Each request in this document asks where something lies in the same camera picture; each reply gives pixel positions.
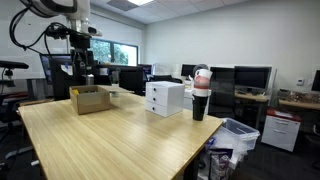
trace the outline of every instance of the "black cup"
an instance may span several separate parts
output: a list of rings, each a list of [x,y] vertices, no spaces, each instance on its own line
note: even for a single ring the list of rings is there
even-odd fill
[[[204,110],[206,109],[208,97],[193,96],[193,119],[202,121]]]

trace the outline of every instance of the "white filing cabinet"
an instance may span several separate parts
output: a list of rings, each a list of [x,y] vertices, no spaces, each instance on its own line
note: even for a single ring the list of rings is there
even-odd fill
[[[288,151],[293,151],[301,119],[287,113],[268,109],[261,141]]]
[[[183,109],[184,85],[167,81],[146,83],[146,109],[168,117]]]

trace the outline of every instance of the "stacked cups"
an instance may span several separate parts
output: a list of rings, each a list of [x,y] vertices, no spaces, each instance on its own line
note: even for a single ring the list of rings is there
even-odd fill
[[[195,72],[193,84],[193,119],[202,121],[204,110],[210,96],[210,78],[212,72],[207,69],[199,69]]]

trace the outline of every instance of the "white cup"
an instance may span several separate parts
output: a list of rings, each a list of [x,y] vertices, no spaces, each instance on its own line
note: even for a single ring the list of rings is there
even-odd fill
[[[207,69],[199,69],[195,73],[194,77],[194,95],[200,97],[208,97],[210,96],[210,78],[212,72]]]

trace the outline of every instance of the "window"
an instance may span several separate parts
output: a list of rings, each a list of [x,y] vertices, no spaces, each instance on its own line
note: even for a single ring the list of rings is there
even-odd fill
[[[94,60],[99,63],[115,63],[126,66],[136,66],[138,63],[138,46],[101,39],[91,39],[90,43]]]

